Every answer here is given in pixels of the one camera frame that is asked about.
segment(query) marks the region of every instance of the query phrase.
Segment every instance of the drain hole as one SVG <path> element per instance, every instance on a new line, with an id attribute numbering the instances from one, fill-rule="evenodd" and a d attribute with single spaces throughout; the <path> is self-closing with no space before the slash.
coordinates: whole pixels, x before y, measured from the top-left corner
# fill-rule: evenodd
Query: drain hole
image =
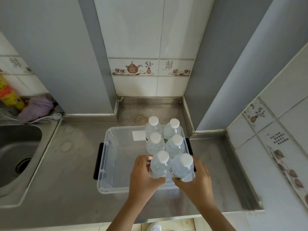
<path id="1" fill-rule="evenodd" d="M 21 173 L 26 169 L 26 167 L 28 166 L 30 160 L 31 160 L 31 157 L 28 157 L 28 158 L 25 158 L 25 159 L 21 160 L 21 161 L 17 164 L 17 166 L 16 166 L 16 168 L 15 168 L 15 172 L 16 172 L 17 174 L 21 174 Z"/>

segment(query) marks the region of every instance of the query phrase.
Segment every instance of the person's left hand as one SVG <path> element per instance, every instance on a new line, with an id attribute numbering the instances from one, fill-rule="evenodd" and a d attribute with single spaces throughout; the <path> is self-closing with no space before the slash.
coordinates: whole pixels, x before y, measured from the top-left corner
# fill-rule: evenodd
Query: person's left hand
<path id="1" fill-rule="evenodd" d="M 147 161 L 151 161 L 153 157 L 148 155 L 139 155 L 136 158 L 131 180 L 129 183 L 128 200 L 144 206 L 152 197 L 157 188 L 164 184 L 166 178 L 152 178 L 149 173 L 150 165 Z"/>

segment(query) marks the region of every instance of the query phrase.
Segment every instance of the teapot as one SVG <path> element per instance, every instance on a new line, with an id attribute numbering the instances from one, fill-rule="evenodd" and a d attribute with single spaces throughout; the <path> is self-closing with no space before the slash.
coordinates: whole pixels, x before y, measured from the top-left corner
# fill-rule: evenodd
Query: teapot
<path id="1" fill-rule="evenodd" d="M 131 64 L 129 66 L 126 66 L 126 68 L 129 73 L 137 73 L 139 66 L 135 66 L 133 62 L 131 62 Z"/>

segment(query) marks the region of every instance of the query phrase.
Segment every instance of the yellow packaging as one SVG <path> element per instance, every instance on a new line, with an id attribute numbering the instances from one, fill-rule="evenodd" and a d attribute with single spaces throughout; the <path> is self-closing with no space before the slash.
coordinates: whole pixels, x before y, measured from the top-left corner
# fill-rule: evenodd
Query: yellow packaging
<path id="1" fill-rule="evenodd" d="M 7 82 L 1 75 L 0 75 L 0 100 L 2 100 L 7 106 L 14 106 L 19 110 L 22 110 L 25 107 L 25 103 L 12 90 L 12 88 L 7 84 Z"/>

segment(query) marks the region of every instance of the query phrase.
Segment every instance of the forearm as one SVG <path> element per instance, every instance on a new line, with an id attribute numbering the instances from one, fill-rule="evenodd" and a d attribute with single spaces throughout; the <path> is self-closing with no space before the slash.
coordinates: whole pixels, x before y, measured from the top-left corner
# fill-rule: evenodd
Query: forearm
<path id="1" fill-rule="evenodd" d="M 142 204 L 128 199 L 106 231 L 130 231 L 142 208 Z"/>
<path id="2" fill-rule="evenodd" d="M 236 231 L 218 208 L 198 208 L 213 231 Z"/>

